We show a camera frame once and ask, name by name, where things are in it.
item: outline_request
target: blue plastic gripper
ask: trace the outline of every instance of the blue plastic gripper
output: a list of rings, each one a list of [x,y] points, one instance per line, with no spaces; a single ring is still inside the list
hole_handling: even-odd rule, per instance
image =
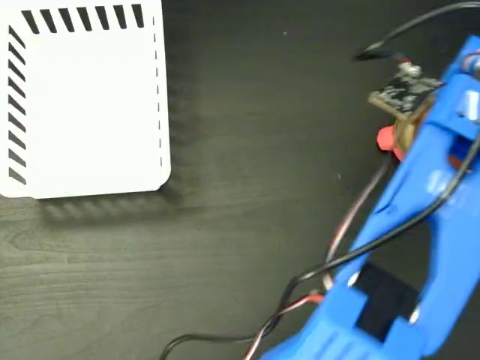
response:
[[[463,58],[480,49],[470,37],[442,78],[436,103],[420,127],[352,250],[373,241],[428,207],[456,170],[449,155],[462,158],[477,137],[475,114],[462,111],[465,99],[480,93],[480,82],[461,69]],[[262,360],[416,360],[435,353],[449,336],[480,275],[480,171],[478,159],[451,199],[432,214],[430,271],[418,303],[418,319],[398,317],[384,341],[356,327],[368,296],[348,280],[368,255],[345,265],[325,301],[294,337]]]

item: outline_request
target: wood grain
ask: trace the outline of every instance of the wood grain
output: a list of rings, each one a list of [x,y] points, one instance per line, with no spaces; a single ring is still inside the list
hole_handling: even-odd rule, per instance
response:
[[[445,2],[163,1],[172,178],[156,193],[0,200],[0,358],[152,360],[183,332],[256,329],[380,164],[391,119],[366,97],[394,69],[352,51]],[[395,249],[381,260],[425,267]],[[479,314],[475,295],[436,359],[475,358]],[[172,360],[243,351],[192,343]]]

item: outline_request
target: red wire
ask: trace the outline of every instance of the red wire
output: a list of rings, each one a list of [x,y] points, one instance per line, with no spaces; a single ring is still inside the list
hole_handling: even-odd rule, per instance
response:
[[[290,311],[293,311],[295,309],[298,309],[305,304],[309,304],[309,303],[319,304],[323,301],[323,299],[324,299],[324,296],[320,294],[306,295],[303,298],[300,298],[299,300],[294,301],[292,304],[285,307],[281,312],[276,313],[274,316],[270,317],[270,319],[268,319],[268,321],[262,326],[262,328],[256,334],[256,337],[252,341],[252,344],[248,348],[248,351],[245,353],[243,360],[251,360],[253,358],[255,352],[258,349],[258,346],[260,345],[260,341],[262,340],[263,333],[269,327],[269,324],[272,322],[272,319],[280,315],[289,313]]]

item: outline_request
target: cable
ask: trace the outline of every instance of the cable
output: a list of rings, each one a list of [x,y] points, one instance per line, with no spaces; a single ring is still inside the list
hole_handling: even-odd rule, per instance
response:
[[[302,272],[301,274],[293,277],[289,283],[286,285],[285,290],[280,299],[280,304],[275,311],[274,315],[271,319],[262,327],[262,337],[264,338],[268,334],[270,334],[275,327],[278,325],[282,318],[282,311],[286,308],[289,304],[290,296],[292,295],[293,291],[296,287],[305,282],[310,280],[311,278],[316,277],[317,275],[322,274],[325,271],[331,270],[338,266],[341,266],[345,263],[348,263],[362,255],[365,255],[380,246],[383,246],[390,242],[391,240],[395,239],[401,233],[404,233],[408,229],[414,227],[415,225],[421,223],[425,218],[433,214],[440,206],[442,206],[445,201],[449,199],[449,197],[455,192],[458,185],[460,184],[462,178],[467,174],[467,171],[471,167],[473,161],[476,158],[476,155],[479,153],[480,149],[480,133],[477,135],[475,142],[472,143],[470,149],[463,160],[462,164],[460,165],[457,173],[454,175],[452,180],[447,184],[445,189],[442,193],[434,200],[425,210],[421,211],[417,215],[411,217],[407,222],[401,224],[399,227],[388,231],[385,235],[380,236],[378,239],[373,240],[372,242],[359,247],[356,250],[353,250],[343,256],[339,256],[336,259],[333,259],[330,262],[323,263],[320,265],[316,265],[307,271]],[[218,335],[210,335],[210,334],[185,334],[180,337],[177,337],[170,341],[164,348],[160,360],[166,360],[167,356],[171,353],[171,351],[177,347],[179,344],[183,344],[186,341],[207,341],[211,343],[250,343],[251,341],[255,341],[255,335],[248,335],[248,336],[239,336],[239,337],[229,337],[229,336],[218,336]]]
[[[409,22],[405,22],[403,25],[400,25],[394,30],[390,31],[381,40],[375,43],[372,43],[371,45],[360,50],[354,56],[354,59],[357,61],[366,61],[366,60],[373,60],[373,59],[384,59],[386,57],[389,57],[391,56],[391,52],[379,50],[379,48],[385,45],[387,41],[393,40],[399,37],[400,35],[408,32],[409,30],[414,29],[415,27],[423,23],[426,23],[427,21],[432,20],[436,17],[439,17],[441,15],[448,14],[458,10],[470,9],[470,8],[480,8],[480,1],[456,2],[454,4],[439,7],[435,10],[424,13],[423,15],[418,16],[415,19],[411,19]]]
[[[395,149],[396,144],[400,141],[401,137],[404,135],[405,130],[408,128],[408,125],[412,124],[415,121],[414,118],[408,118],[406,121],[402,121],[398,130],[395,131],[394,139],[391,148],[388,150],[385,155],[385,160],[382,163],[382,166],[375,172],[370,182],[360,193],[355,202],[350,206],[346,212],[342,222],[338,226],[337,232],[334,237],[331,239],[330,245],[328,246],[327,254],[325,255],[325,263],[328,263],[333,259],[335,252],[337,251],[340,243],[343,241],[345,235],[347,234],[350,225],[352,224],[353,219],[356,217],[360,208],[367,201],[368,197],[371,195],[371,192],[377,187],[380,180],[385,176],[390,165],[390,156],[392,155],[393,150]],[[333,277],[330,271],[325,271],[323,273],[323,286],[326,290],[330,290],[333,285]]]
[[[319,294],[306,295],[303,298],[300,298],[299,300],[294,301],[292,304],[285,307],[279,313],[276,313],[275,315],[270,316],[270,318],[268,318],[267,322],[262,326],[262,328],[256,334],[255,340],[253,340],[252,344],[250,345],[250,348],[245,353],[243,360],[251,360],[252,359],[252,357],[254,356],[255,352],[258,349],[258,346],[260,345],[260,342],[262,341],[263,334],[265,333],[265,330],[269,327],[270,323],[274,320],[274,317],[276,317],[278,315],[284,315],[286,313],[289,313],[290,311],[298,309],[298,308],[300,308],[303,305],[308,304],[308,303],[319,304],[320,302],[323,301],[323,299],[324,299],[324,296],[319,295]]]

